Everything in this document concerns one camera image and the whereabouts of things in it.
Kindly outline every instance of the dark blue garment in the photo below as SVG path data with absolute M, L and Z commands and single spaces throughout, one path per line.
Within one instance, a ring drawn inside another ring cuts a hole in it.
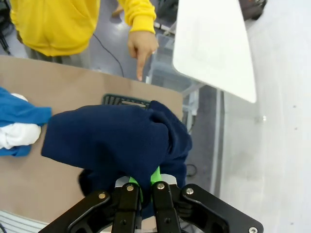
M 0 127 L 13 123 L 30 123 L 39 126 L 47 123 L 52 116 L 49 107 L 35 107 L 31 103 L 11 95 L 6 89 L 0 87 Z M 25 156 L 30 152 L 31 146 L 13 147 L 9 150 L 0 149 L 0 156 Z
M 54 115 L 41 154 L 84 168 L 80 176 L 84 195 L 111 192 L 122 176 L 133 177 L 148 195 L 150 177 L 158 166 L 161 173 L 174 175 L 178 186 L 185 185 L 184 162 L 191 147 L 186 127 L 166 106 L 152 101 L 148 110 L 95 105 Z

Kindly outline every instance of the hand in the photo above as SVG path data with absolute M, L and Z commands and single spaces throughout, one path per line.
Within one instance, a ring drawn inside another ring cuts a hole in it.
M 22 40 L 22 38 L 20 37 L 19 31 L 16 31 L 16 37 L 17 37 L 18 41 L 19 41 L 21 44 L 23 44 L 23 40 Z
M 159 47 L 156 36 L 148 31 L 130 32 L 127 45 L 131 57 L 137 58 L 137 78 L 142 81 L 145 62 Z

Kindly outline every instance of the white wall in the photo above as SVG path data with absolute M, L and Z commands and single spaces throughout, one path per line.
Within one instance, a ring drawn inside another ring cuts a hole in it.
M 310 232 L 311 1 L 268 0 L 248 36 L 258 102 L 225 94 L 221 199 L 265 233 Z

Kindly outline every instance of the yellow sleeve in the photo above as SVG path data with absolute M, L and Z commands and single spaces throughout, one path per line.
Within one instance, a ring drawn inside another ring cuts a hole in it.
M 17 21 L 17 9 L 18 9 L 18 0 L 10 0 L 11 3 L 11 21 L 14 23 L 16 30 L 18 31 L 18 21 Z
M 155 7 L 149 0 L 119 0 L 124 8 L 125 22 L 132 27 L 131 32 L 150 31 L 155 33 Z

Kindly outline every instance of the yellow sweatshirt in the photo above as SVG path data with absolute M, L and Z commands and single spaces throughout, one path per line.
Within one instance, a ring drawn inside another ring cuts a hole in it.
M 23 43 L 46 56 L 73 55 L 88 47 L 100 0 L 11 0 L 11 19 Z M 131 31 L 155 33 L 149 0 L 119 0 Z

